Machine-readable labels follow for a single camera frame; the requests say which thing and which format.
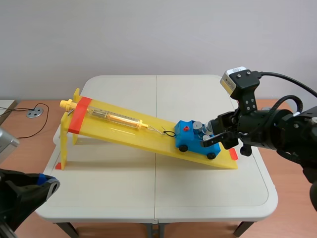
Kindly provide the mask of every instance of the white table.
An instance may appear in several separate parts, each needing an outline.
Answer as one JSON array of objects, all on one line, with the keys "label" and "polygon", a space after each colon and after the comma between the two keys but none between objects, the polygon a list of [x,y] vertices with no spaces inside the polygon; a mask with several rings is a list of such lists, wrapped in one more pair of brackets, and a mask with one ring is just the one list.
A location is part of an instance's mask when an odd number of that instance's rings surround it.
[{"label": "white table", "polygon": [[[98,76],[87,81],[81,95],[169,121],[207,122],[237,107],[219,79]],[[58,178],[61,186],[37,213],[73,237],[71,222],[246,221],[235,233],[239,236],[277,206],[274,184],[257,148],[250,157],[238,155],[237,170],[219,170],[81,137],[77,145],[69,143],[68,164],[60,171],[55,170],[60,160],[58,136],[59,130],[44,173]],[[164,226],[160,228],[162,236]]]}]

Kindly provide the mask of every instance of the black wheel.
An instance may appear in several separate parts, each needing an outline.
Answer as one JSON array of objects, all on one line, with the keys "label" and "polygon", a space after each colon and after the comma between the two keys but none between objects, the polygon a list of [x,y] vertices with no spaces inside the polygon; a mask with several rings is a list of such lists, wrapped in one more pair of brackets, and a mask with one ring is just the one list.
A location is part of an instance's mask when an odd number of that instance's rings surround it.
[{"label": "black wheel", "polygon": [[187,145],[181,145],[178,147],[180,152],[186,152],[188,151],[188,146]]},{"label": "black wheel", "polygon": [[216,154],[215,153],[209,153],[209,154],[207,154],[207,158],[209,160],[213,160],[214,158],[216,158]]}]

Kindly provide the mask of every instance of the yellow ramp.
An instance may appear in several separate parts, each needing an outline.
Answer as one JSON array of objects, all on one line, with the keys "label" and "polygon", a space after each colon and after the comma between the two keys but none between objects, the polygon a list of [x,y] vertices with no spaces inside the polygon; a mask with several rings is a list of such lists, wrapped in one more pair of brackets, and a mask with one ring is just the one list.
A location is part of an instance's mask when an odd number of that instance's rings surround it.
[{"label": "yellow ramp", "polygon": [[[162,127],[164,127],[166,130],[174,131],[174,122],[158,119],[149,115],[120,108],[96,100],[92,100],[90,106],[122,114],[128,117],[141,119],[143,120],[143,123],[149,124],[160,131],[163,131]],[[64,129],[68,130],[72,117],[73,114],[70,114],[68,117],[63,117],[65,120],[63,122]],[[190,151],[180,152],[178,148],[175,147],[175,139],[173,137],[161,135],[158,132],[151,131],[146,128],[141,128],[140,130],[137,130],[132,127],[108,122],[93,117],[90,114],[85,115],[80,129],[80,134],[210,166],[227,169],[237,168],[237,164],[234,160],[231,159],[229,151],[225,150],[221,144],[221,152],[215,159],[209,160],[205,155],[201,155],[198,153]]]}]

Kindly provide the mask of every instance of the red tape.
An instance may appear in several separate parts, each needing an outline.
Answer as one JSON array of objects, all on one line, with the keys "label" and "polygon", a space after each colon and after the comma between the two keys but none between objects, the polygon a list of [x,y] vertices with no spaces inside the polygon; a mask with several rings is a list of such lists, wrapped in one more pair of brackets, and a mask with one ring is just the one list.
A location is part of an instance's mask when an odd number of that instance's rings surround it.
[{"label": "red tape", "polygon": [[235,149],[233,148],[229,149],[229,153],[232,160],[238,160],[238,155]]},{"label": "red tape", "polygon": [[81,125],[83,123],[87,108],[91,100],[91,98],[82,97],[81,100],[78,102],[74,111],[74,116],[68,128],[69,132],[79,134]]}]

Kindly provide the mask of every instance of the black wire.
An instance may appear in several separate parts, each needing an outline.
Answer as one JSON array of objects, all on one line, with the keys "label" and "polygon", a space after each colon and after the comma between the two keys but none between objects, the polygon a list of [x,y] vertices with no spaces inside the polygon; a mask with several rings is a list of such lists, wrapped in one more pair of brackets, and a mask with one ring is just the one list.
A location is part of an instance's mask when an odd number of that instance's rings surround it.
[{"label": "black wire", "polygon": [[279,74],[279,73],[273,73],[273,72],[260,72],[260,74],[262,76],[273,76],[273,77],[278,77],[278,78],[282,78],[285,79],[291,83],[296,84],[297,86],[300,86],[301,88],[305,89],[306,91],[310,92],[311,94],[313,94],[316,98],[317,98],[317,92],[315,92],[313,89],[311,89],[310,87],[306,86],[305,84],[291,78],[288,77],[286,75],[283,74]]},{"label": "black wire", "polygon": [[0,115],[0,117],[1,117],[2,115],[4,115],[4,114],[11,113],[11,112],[23,112],[23,111],[29,111],[29,110],[34,111],[34,109],[31,109],[31,108],[15,108],[15,109],[9,109],[9,108],[0,107],[0,109],[9,110],[8,112],[2,113],[2,114]]},{"label": "black wire", "polygon": [[165,130],[163,131],[164,134],[170,136],[170,137],[175,137],[176,133],[174,131],[171,130]]},{"label": "black wire", "polygon": [[40,133],[43,130],[43,128],[45,127],[46,123],[48,122],[50,107],[48,105],[46,105],[45,103],[38,103],[37,105],[45,105],[45,106],[48,107],[48,113],[46,114],[46,120],[45,120],[44,125],[42,126],[42,128],[38,132],[34,133],[33,135],[24,136],[24,137],[17,137],[17,139],[26,139],[26,138],[30,138],[32,136],[37,135],[38,133]]},{"label": "black wire", "polygon": [[295,95],[287,95],[287,96],[284,96],[282,98],[280,98],[275,104],[274,106],[268,111],[267,115],[266,115],[266,118],[264,119],[264,121],[261,123],[261,125],[259,125],[258,127],[256,127],[253,131],[249,132],[246,136],[252,136],[254,133],[258,132],[259,130],[261,130],[265,124],[270,120],[270,118],[272,117],[272,115],[274,114],[274,112],[277,110],[277,108],[279,106],[281,106],[281,104],[283,102],[285,102],[286,100],[293,100],[295,103],[296,103],[296,106],[297,106],[297,111],[298,112],[302,112],[303,111],[303,102],[302,100],[295,96]]}]

